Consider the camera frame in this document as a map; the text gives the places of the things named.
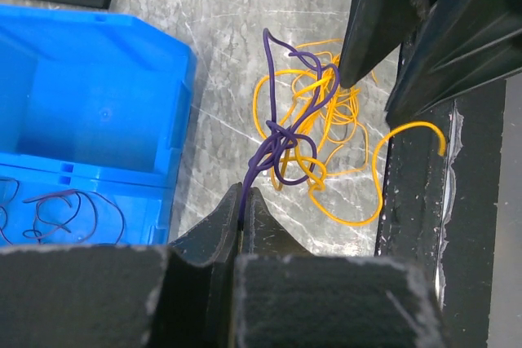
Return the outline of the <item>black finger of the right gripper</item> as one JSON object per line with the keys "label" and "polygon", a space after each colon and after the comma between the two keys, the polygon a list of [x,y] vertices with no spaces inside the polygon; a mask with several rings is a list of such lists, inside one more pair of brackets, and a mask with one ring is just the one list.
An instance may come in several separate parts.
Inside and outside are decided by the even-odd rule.
{"label": "black finger of the right gripper", "polygon": [[387,123],[520,71],[521,0],[438,0],[387,101]]}
{"label": "black finger of the right gripper", "polygon": [[429,0],[351,0],[339,61],[340,85],[351,87],[399,46],[430,11]]}

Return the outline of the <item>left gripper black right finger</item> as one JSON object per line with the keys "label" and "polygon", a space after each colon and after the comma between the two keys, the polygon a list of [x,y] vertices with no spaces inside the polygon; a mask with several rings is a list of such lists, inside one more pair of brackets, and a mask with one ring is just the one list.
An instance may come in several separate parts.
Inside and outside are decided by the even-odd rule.
{"label": "left gripper black right finger", "polygon": [[240,252],[240,346],[292,347],[303,294],[290,262],[311,255],[270,213],[256,187],[246,196]]}

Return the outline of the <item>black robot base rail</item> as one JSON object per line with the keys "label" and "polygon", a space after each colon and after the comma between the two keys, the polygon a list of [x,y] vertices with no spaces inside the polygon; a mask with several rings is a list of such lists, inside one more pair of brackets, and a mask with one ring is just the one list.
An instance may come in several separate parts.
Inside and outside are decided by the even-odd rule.
{"label": "black robot base rail", "polygon": [[387,148],[375,253],[423,267],[456,347],[489,335],[505,94],[496,81],[421,115],[445,136],[443,156],[424,127]]}

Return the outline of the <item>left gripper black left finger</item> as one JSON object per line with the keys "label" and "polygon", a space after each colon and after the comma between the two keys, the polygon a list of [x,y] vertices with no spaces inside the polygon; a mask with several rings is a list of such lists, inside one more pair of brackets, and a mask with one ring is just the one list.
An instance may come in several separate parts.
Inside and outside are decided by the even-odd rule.
{"label": "left gripper black left finger", "polygon": [[238,254],[242,185],[173,243],[166,284],[167,341],[174,347],[226,347]]}

